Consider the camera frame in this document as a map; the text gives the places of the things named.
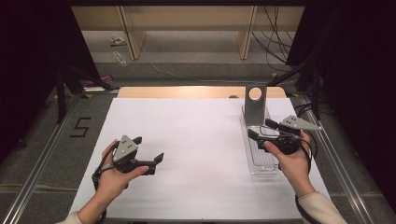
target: finger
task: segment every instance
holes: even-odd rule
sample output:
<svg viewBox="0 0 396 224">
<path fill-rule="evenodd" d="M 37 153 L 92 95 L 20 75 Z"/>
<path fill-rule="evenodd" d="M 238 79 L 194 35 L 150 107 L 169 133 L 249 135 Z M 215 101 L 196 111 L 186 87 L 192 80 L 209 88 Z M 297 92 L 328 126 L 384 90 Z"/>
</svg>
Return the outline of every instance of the finger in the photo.
<svg viewBox="0 0 396 224">
<path fill-rule="evenodd" d="M 301 141 L 302 146 L 305 148 L 306 152 L 309 152 L 309 135 L 306 134 L 305 132 L 301 131 L 300 136 L 303 138 L 304 141 Z"/>
<path fill-rule="evenodd" d="M 107 148 L 105 148 L 105 150 L 103 150 L 102 152 L 102 158 L 107 154 L 107 152 L 115 145 L 117 144 L 117 139 L 114 139 L 112 143 L 110 143 L 110 145 L 108 145 Z M 113 161 L 113 153 L 109 153 L 107 158 L 106 158 L 106 163 L 112 163 Z"/>
<path fill-rule="evenodd" d="M 131 181 L 135 178 L 137 178 L 140 175 L 143 175 L 145 172 L 147 172 L 149 169 L 148 166 L 139 166 L 136 169 L 132 170 L 130 173 L 127 174 L 128 176 L 128 181 Z"/>
<path fill-rule="evenodd" d="M 279 150 L 279 148 L 277 148 L 276 145 L 274 145 L 272 142 L 270 141 L 265 141 L 264 142 L 264 146 L 265 148 L 267 148 L 267 150 L 269 152 L 271 152 L 271 154 L 273 154 L 279 161 L 282 160 L 282 157 L 284 156 L 284 154 Z"/>
<path fill-rule="evenodd" d="M 305 141 L 307 141 L 307 142 L 310 141 L 309 135 L 306 134 L 304 131 L 301 131 L 301 132 L 300 132 L 300 136 L 301 136 Z"/>
</svg>

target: right hand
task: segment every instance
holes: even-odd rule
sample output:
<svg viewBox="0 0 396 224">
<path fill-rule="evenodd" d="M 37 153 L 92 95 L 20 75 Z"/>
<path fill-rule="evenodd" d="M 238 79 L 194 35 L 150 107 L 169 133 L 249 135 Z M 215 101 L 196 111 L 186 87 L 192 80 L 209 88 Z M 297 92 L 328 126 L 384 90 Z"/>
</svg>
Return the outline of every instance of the right hand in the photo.
<svg viewBox="0 0 396 224">
<path fill-rule="evenodd" d="M 309 136 L 303 131 L 301 131 L 301 137 L 309 143 Z M 306 150 L 308 150 L 307 152 L 309 154 L 309 145 L 305 141 L 302 141 L 302 145 Z M 309 180 L 308 161 L 302 148 L 299 148 L 293 154 L 285 155 L 277 146 L 269 141 L 264 142 L 264 146 L 279 161 L 279 164 L 282 167 L 282 172 L 289 180 L 289 183 L 296 192 L 297 197 L 315 192 L 315 189 Z"/>
</svg>

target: black cable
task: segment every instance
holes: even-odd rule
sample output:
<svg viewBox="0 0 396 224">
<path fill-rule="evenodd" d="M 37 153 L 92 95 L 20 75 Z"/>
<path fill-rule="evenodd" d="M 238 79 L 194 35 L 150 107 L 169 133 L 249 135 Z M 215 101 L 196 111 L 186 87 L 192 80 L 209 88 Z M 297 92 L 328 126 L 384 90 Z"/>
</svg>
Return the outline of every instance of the black cable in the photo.
<svg viewBox="0 0 396 224">
<path fill-rule="evenodd" d="M 263 35 L 265 38 L 271 40 L 270 37 L 268 37 L 268 35 L 266 35 L 266 34 L 264 33 L 264 31 L 262 31 L 262 35 Z M 290 45 L 287 45 L 287 44 L 284 44 L 284 43 L 280 43 L 280 42 L 277 42 L 277 41 L 275 41 L 275 40 L 271 40 L 271 41 L 274 42 L 274 43 L 277 43 L 277 44 L 281 44 L 281 45 L 283 45 L 283 46 L 285 46 L 285 47 L 291 48 Z"/>
<path fill-rule="evenodd" d="M 304 105 L 297 105 L 297 106 L 294 107 L 294 110 L 299 108 L 299 107 L 307 106 L 307 105 L 312 105 L 312 103 L 308 103 L 308 104 L 304 104 Z"/>
<path fill-rule="evenodd" d="M 100 175 L 102 174 L 102 172 L 104 172 L 104 171 L 102 171 L 102 167 L 105 164 L 105 161 L 106 161 L 108 155 L 110 155 L 110 153 L 119 146 L 119 143 L 120 142 L 117 142 L 116 144 L 111 146 L 111 148 L 108 149 L 108 151 L 106 152 L 105 156 L 102 158 L 101 162 L 99 163 L 99 166 L 96 168 L 95 172 L 93 173 L 92 182 L 93 182 L 93 186 L 95 188 L 95 191 L 97 191 L 97 189 L 99 187 Z M 105 223 L 106 215 L 107 215 L 107 209 L 105 209 L 105 211 L 103 211 L 102 215 L 99 216 L 98 220 L 96 220 L 96 224 Z"/>
<path fill-rule="evenodd" d="M 311 137 L 311 139 L 315 143 L 315 151 L 313 153 L 313 157 L 314 157 L 314 159 L 316 159 L 317 155 L 318 155 L 318 142 L 317 142 L 317 139 L 314 137 L 314 135 L 311 132 L 309 132 L 309 131 L 305 131 L 305 132 L 307 132 L 309 134 L 309 136 Z"/>
<path fill-rule="evenodd" d="M 278 11 L 279 11 L 279 6 L 274 6 L 274 14 L 275 14 L 275 21 L 274 21 L 274 23 L 272 23 L 272 20 L 271 20 L 269 14 L 268 14 L 268 12 L 267 12 L 266 7 L 264 7 L 264 11 L 265 11 L 265 14 L 267 15 L 267 18 L 268 18 L 268 20 L 269 20 L 269 22 L 270 22 L 270 24 L 271 24 L 271 27 L 273 28 L 273 32 L 271 33 L 271 39 L 270 39 L 270 42 L 268 43 L 268 48 L 269 48 L 269 45 L 270 45 L 270 43 L 271 43 L 271 41 L 272 41 L 272 36 L 273 36 L 274 34 L 276 34 L 276 37 L 277 37 L 277 40 L 278 40 L 278 43 L 279 43 L 280 51 L 282 52 L 283 57 L 287 60 L 287 57 L 285 56 L 285 53 L 283 52 L 283 49 L 282 49 L 281 44 L 280 44 L 280 43 L 282 43 L 282 45 L 283 45 L 283 42 L 282 42 L 282 40 L 280 39 L 279 34 L 278 34 L 278 32 L 277 32 L 277 14 L 278 14 Z"/>
<path fill-rule="evenodd" d="M 271 135 L 271 134 L 263 133 L 263 132 L 262 132 L 262 128 L 270 129 L 270 130 L 277 131 L 277 132 L 279 132 L 279 133 L 285 134 L 285 135 L 278 135 L 278 136 L 282 136 L 282 137 L 292 137 L 292 136 L 293 136 L 292 133 L 287 133 L 287 132 L 284 132 L 284 131 L 281 131 L 281 130 L 278 130 L 278 129 L 274 129 L 274 128 L 268 127 L 268 126 L 266 126 L 266 125 L 260 126 L 260 133 L 261 133 L 262 135 Z"/>
<path fill-rule="evenodd" d="M 257 40 L 257 42 L 259 43 L 260 47 L 262 47 L 267 53 L 271 54 L 273 57 L 277 58 L 282 63 L 286 63 L 286 61 L 284 61 L 279 56 L 277 56 L 275 53 L 273 53 L 270 49 L 265 47 L 264 44 L 259 40 L 259 38 L 254 34 L 254 32 L 252 32 L 252 34 L 253 34 L 254 38 Z"/>
<path fill-rule="evenodd" d="M 301 110 L 297 114 L 297 117 L 300 117 L 303 113 L 305 113 L 306 111 L 311 110 L 311 109 L 312 109 L 312 105 L 308 105 L 308 106 L 301 108 Z"/>
<path fill-rule="evenodd" d="M 323 110 L 319 110 L 319 112 L 322 113 L 322 114 L 325 114 L 325 115 L 329 115 L 329 116 L 333 116 L 333 117 L 335 116 L 333 112 L 332 112 L 332 113 L 329 113 L 329 112 L 325 112 L 325 111 L 323 111 Z"/>
<path fill-rule="evenodd" d="M 291 42 L 293 42 L 293 38 L 291 38 L 291 36 L 289 35 L 289 32 L 286 32 L 286 34 L 289 36 Z"/>
<path fill-rule="evenodd" d="M 299 61 L 299 63 L 302 62 L 302 58 L 303 58 L 304 52 L 308 49 L 309 46 L 311 46 L 311 45 L 315 42 L 315 40 L 316 40 L 317 38 L 318 38 L 318 34 L 316 34 L 316 35 L 308 42 L 308 44 L 306 44 L 305 47 L 301 50 L 301 52 L 300 52 L 300 61 Z"/>
<path fill-rule="evenodd" d="M 299 145 L 299 147 L 301 148 L 301 150 L 303 151 L 303 153 L 304 153 L 305 156 L 306 156 L 306 159 L 307 159 L 307 161 L 308 161 L 308 173 L 309 173 L 309 172 L 311 171 L 311 161 L 312 161 L 312 158 L 309 156 L 308 151 L 305 149 L 305 147 L 303 146 L 303 144 L 302 144 L 300 141 L 298 141 L 297 139 L 294 139 L 294 140 L 297 142 L 297 144 Z M 310 145 L 307 141 L 305 141 L 304 139 L 301 139 L 301 141 L 306 142 L 306 143 L 308 144 L 309 149 L 311 148 L 311 145 Z"/>
</svg>

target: hand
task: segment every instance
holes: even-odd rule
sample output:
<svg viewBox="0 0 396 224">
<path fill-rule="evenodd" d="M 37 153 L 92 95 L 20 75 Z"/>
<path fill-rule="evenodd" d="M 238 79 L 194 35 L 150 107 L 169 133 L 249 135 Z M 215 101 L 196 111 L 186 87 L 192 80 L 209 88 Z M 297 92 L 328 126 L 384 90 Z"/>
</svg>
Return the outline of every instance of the hand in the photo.
<svg viewBox="0 0 396 224">
<path fill-rule="evenodd" d="M 303 131 L 301 131 L 301 137 L 309 143 L 309 136 Z M 309 150 L 309 145 L 305 141 L 302 141 L 302 145 L 306 150 Z M 297 194 L 297 197 L 315 192 L 315 189 L 309 180 L 308 161 L 302 148 L 299 148 L 293 154 L 285 155 L 279 150 L 279 148 L 277 148 L 277 146 L 269 141 L 264 142 L 264 145 L 279 161 L 279 164 L 282 167 L 282 172 L 289 180 Z"/>
<path fill-rule="evenodd" d="M 104 157 L 107 151 L 116 143 L 117 140 L 114 140 L 102 152 L 102 157 Z M 112 163 L 113 163 L 113 153 L 110 153 L 105 160 L 105 164 L 112 164 Z M 110 169 L 104 171 L 102 172 L 101 177 L 99 179 L 99 187 L 96 193 L 103 196 L 107 196 L 107 198 L 112 201 L 122 193 L 122 191 L 125 189 L 125 187 L 131 180 L 144 174 L 148 169 L 149 169 L 148 166 L 140 166 L 126 174 L 119 172 L 117 169 Z"/>
<path fill-rule="evenodd" d="M 102 157 L 106 155 L 108 150 L 117 143 L 114 140 L 103 152 Z M 113 162 L 113 154 L 110 153 L 105 164 Z M 131 172 L 124 174 L 116 169 L 104 171 L 99 179 L 99 187 L 91 199 L 78 211 L 78 218 L 82 223 L 96 223 L 96 220 L 111 202 L 117 198 L 126 185 L 133 179 L 144 174 L 149 169 L 148 166 L 137 167 Z"/>
</svg>

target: aluminum rail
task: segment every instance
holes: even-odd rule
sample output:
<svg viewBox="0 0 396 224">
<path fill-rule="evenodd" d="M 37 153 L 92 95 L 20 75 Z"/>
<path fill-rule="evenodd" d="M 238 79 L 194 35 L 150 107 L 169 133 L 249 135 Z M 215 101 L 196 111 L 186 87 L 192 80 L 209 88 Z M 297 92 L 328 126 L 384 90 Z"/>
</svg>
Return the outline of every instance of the aluminum rail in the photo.
<svg viewBox="0 0 396 224">
<path fill-rule="evenodd" d="M 74 95 L 71 98 L 69 103 L 69 108 L 67 113 L 64 116 L 64 119 L 59 123 L 56 124 L 54 131 L 49 138 L 46 146 L 44 147 L 43 152 L 41 153 L 40 157 L 35 164 L 32 172 L 29 174 L 29 177 L 23 184 L 21 191 L 19 192 L 18 196 L 15 198 L 13 204 L 10 206 L 9 211 L 6 215 L 6 218 L 3 221 L 3 224 L 14 224 L 18 223 L 24 208 L 28 204 L 33 191 L 35 190 L 35 185 L 37 184 L 38 180 L 42 176 L 44 169 L 46 168 L 52 152 L 56 148 L 60 137 L 64 131 L 64 127 L 67 124 L 68 117 L 70 116 L 73 108 L 75 107 L 76 103 L 78 102 L 79 95 Z"/>
<path fill-rule="evenodd" d="M 302 103 L 309 104 L 310 101 L 305 94 L 302 94 Z M 322 127 L 321 132 L 315 132 L 319 142 L 323 145 L 323 149 L 329 158 L 330 164 L 334 169 L 335 174 L 337 175 L 338 180 L 340 181 L 341 187 L 343 188 L 346 197 L 348 198 L 352 209 L 355 212 L 355 215 L 361 224 L 374 224 L 374 218 L 371 215 L 370 211 L 366 203 L 364 202 L 363 198 L 359 194 L 358 189 L 353 184 L 352 179 L 350 178 L 344 164 L 341 162 L 340 158 L 338 157 L 337 151 L 332 145 L 329 136 L 326 134 L 326 131 L 323 128 L 320 120 L 316 120 L 315 116 L 311 111 L 307 112 L 308 118 L 310 121 L 320 127 Z"/>
</svg>

